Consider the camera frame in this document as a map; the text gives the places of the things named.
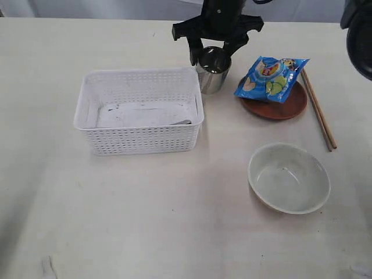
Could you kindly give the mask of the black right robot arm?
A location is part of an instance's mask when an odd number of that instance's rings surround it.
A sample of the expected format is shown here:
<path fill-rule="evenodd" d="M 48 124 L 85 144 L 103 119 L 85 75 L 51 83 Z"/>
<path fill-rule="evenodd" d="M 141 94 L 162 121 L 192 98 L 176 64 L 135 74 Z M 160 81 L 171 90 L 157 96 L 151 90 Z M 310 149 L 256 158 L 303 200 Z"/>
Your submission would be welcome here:
<path fill-rule="evenodd" d="M 204 1 L 201 14 L 172 26 L 175 41 L 185 37 L 194 66 L 201 60 L 203 39 L 222 41 L 219 50 L 230 58 L 249 41 L 248 32 L 260 32 L 260 16 L 242 13 L 245 1 Z M 347 30 L 346 48 L 354 68 L 371 80 L 371 1 L 345 1 L 340 27 Z"/>

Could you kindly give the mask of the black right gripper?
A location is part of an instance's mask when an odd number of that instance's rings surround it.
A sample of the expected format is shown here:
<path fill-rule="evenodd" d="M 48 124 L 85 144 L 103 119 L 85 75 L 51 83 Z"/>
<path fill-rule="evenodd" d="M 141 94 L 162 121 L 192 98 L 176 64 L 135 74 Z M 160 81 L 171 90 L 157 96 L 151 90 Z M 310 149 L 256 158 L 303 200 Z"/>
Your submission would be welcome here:
<path fill-rule="evenodd" d="M 223 41 L 223 49 L 229 57 L 248 43 L 248 32 L 260 32 L 264 21 L 260 16 L 242 13 L 245 1 L 204 1 L 201 14 L 172 26 L 174 40 L 188 39 L 189 58 L 192 66 L 203 51 L 202 39 Z"/>

